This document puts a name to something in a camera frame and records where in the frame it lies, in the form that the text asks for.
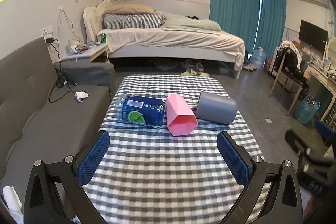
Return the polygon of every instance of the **green bottle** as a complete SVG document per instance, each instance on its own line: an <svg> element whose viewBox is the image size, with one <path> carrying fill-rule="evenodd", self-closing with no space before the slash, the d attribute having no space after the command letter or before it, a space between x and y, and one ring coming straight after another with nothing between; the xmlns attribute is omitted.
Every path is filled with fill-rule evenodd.
<svg viewBox="0 0 336 224"><path fill-rule="evenodd" d="M100 34L100 43L106 43L106 34L105 33Z"/></svg>

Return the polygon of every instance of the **power outlet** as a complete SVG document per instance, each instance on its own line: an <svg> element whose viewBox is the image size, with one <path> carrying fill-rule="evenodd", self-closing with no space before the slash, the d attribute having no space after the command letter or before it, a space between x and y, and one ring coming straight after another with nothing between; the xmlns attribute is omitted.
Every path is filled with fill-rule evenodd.
<svg viewBox="0 0 336 224"><path fill-rule="evenodd" d="M53 37L54 28L53 26L48 26L41 29L41 37L44 38L44 42L46 42L47 38Z"/></svg>

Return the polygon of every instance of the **striped pillow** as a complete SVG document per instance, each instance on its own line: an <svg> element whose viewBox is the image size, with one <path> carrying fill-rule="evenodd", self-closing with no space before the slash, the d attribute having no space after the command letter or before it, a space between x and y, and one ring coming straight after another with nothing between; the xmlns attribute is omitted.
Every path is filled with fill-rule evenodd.
<svg viewBox="0 0 336 224"><path fill-rule="evenodd" d="M116 15L106 14L104 16L105 29L125 28L159 28L166 21L166 17L159 13L143 15Z"/></svg>

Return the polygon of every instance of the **upholstered headboard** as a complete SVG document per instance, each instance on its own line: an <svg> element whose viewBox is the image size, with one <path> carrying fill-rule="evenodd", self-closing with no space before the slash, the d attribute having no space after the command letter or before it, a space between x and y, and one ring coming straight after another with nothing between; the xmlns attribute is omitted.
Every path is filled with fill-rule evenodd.
<svg viewBox="0 0 336 224"><path fill-rule="evenodd" d="M97 34L102 29L102 16L106 9L111 6L110 0L103 0L96 7L87 7L84 9L83 19L86 28L86 38L88 43L97 41Z"/></svg>

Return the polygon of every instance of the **picture frame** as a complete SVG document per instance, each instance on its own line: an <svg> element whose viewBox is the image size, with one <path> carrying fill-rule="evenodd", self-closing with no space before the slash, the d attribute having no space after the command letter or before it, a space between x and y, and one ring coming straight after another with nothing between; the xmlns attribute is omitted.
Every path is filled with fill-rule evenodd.
<svg viewBox="0 0 336 224"><path fill-rule="evenodd" d="M316 59L315 66L316 66L317 68L322 68L322 65L323 65L322 60L319 59L319 58L317 58L317 59Z"/></svg>
<svg viewBox="0 0 336 224"><path fill-rule="evenodd" d="M322 62L323 70L329 71L330 65L331 65L331 61L329 61L327 58L323 58L323 62Z"/></svg>

